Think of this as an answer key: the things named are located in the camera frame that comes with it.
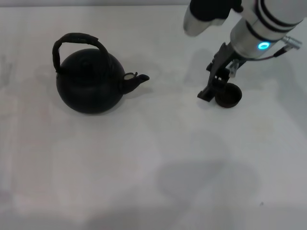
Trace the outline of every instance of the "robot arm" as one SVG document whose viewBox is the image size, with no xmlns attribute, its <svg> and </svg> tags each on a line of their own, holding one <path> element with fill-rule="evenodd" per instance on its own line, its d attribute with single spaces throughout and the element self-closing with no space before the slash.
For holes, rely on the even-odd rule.
<svg viewBox="0 0 307 230">
<path fill-rule="evenodd" d="M 186 11 L 184 31 L 189 36 L 197 36 L 211 25 L 222 25 L 231 9 L 240 13 L 242 19 L 231 31 L 230 43 L 221 46 L 207 67 L 210 71 L 208 86 L 198 97 L 208 102 L 225 91 L 229 75 L 235 75 L 246 61 L 277 57 L 302 45 L 286 35 L 307 16 L 306 0 L 243 3 L 241 0 L 192 0 Z M 285 42 L 285 47 L 273 56 L 257 59 L 280 40 Z"/>
</svg>

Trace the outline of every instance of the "white table surface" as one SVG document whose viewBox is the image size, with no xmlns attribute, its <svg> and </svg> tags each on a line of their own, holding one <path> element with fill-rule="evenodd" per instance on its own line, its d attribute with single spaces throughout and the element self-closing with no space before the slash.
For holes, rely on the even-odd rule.
<svg viewBox="0 0 307 230">
<path fill-rule="evenodd" d="M 245 64 L 225 110 L 197 94 L 240 17 L 189 38 L 185 9 L 0 8 L 1 230 L 306 229 L 306 47 Z M 71 110 L 51 61 L 70 32 L 150 81 L 103 115 Z M 290 35 L 307 45 L 307 21 Z"/>
</svg>

